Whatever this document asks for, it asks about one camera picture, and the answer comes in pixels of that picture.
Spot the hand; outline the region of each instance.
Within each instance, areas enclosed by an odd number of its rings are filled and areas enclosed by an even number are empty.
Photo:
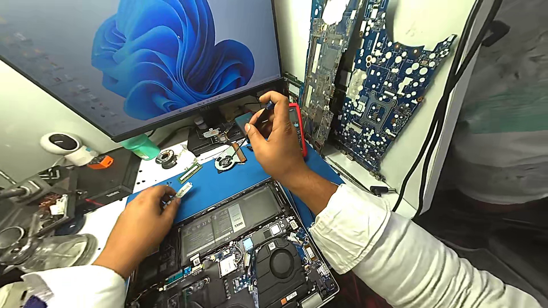
[[[297,137],[297,131],[289,120],[289,101],[282,94],[274,91],[267,92],[259,98],[265,104],[269,100],[274,102],[274,114],[269,123],[265,123],[263,132],[255,127],[257,118],[264,111],[257,112],[246,124],[246,132],[251,141],[257,161],[266,173],[288,186],[295,175],[309,171],[303,158]]]
[[[127,279],[171,229],[181,199],[173,199],[163,211],[160,206],[161,201],[167,202],[173,195],[175,191],[169,186],[153,186],[129,202],[93,265],[111,269]]]

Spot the blue mat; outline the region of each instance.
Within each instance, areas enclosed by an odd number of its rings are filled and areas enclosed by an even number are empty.
[[[308,146],[308,155],[305,158],[306,164],[317,174],[325,179],[341,184],[341,178],[331,169],[331,167],[314,151],[310,145]],[[269,178],[263,171],[259,162],[255,159],[255,154],[246,147],[242,147],[242,151],[247,157],[247,162],[243,165],[236,165],[229,171],[217,173],[214,161],[211,160],[203,165],[203,168],[190,178],[192,189],[183,197],[182,204],[175,217],[175,223],[233,196],[261,181]],[[175,191],[178,191],[182,184],[179,183],[179,175],[169,178],[157,185],[169,185]],[[128,197],[130,202],[138,193],[134,193]],[[314,216],[309,211],[308,207],[297,196],[292,195],[301,220],[305,226],[312,225]]]

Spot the multimeter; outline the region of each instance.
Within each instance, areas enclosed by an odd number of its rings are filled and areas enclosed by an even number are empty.
[[[306,156],[306,144],[305,144],[305,138],[302,135],[302,117],[301,117],[301,109],[299,108],[299,104],[291,103],[289,104],[289,120],[291,121],[291,124],[295,126],[297,129],[297,136],[299,137],[299,144],[301,145],[301,152],[302,156]]]

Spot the open laptop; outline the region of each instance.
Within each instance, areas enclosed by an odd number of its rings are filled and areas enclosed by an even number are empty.
[[[126,305],[314,308],[338,291],[292,202],[267,179],[175,225],[132,274]]]

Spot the computer monitor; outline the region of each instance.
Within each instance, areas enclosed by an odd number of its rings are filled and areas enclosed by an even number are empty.
[[[2,0],[0,59],[114,141],[282,79],[272,0]]]

